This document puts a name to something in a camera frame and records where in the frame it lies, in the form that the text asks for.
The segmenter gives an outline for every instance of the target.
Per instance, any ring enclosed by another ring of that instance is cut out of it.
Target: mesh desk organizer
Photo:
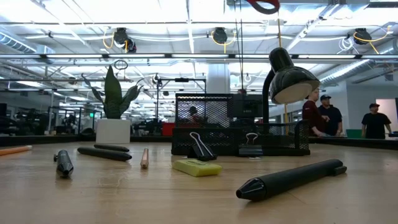
[[[196,108],[196,119],[191,116],[192,106]],[[236,124],[230,116],[233,110],[231,94],[177,93],[175,110],[173,155],[192,154],[197,145],[190,136],[192,132],[199,134],[204,145],[218,156],[238,156],[239,148],[247,144],[262,150],[262,155],[258,156],[310,154],[306,121],[287,124]],[[252,136],[248,139],[246,135],[249,133],[256,133],[258,137],[254,139]]]

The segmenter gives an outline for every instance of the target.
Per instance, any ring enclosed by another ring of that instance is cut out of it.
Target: black t-shirt
[[[365,114],[362,119],[362,124],[366,125],[366,138],[368,139],[385,139],[385,124],[391,124],[391,121],[385,114]]]
[[[341,122],[340,110],[335,108],[333,105],[330,105],[328,109],[321,105],[318,107],[318,110],[321,115],[328,116],[330,118],[329,122],[326,122],[325,133],[335,136],[338,130],[338,123]]]

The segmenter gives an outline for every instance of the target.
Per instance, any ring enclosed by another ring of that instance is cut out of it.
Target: white planter
[[[130,120],[100,119],[97,122],[96,143],[128,144],[130,143]]]

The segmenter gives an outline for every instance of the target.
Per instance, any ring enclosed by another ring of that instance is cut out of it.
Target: wooden table
[[[77,153],[92,142],[36,145],[0,157],[0,223],[398,223],[398,151],[312,144],[311,156],[219,157],[219,176],[191,177],[171,168],[169,143],[127,145],[117,162]],[[149,169],[139,162],[149,148]],[[53,154],[70,153],[70,180],[55,174]],[[341,159],[347,174],[325,177],[269,200],[236,198],[248,179]]]

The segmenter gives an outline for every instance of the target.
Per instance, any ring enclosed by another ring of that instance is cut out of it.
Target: black binder clip
[[[210,149],[210,147],[206,146],[201,140],[200,135],[196,132],[191,132],[189,134],[193,140],[195,140],[196,145],[193,145],[188,158],[197,158],[200,161],[210,161],[217,159],[217,155]]]
[[[240,157],[257,157],[262,156],[262,146],[254,145],[256,143],[256,139],[259,137],[256,133],[248,133],[246,135],[246,145],[240,145],[238,156]]]

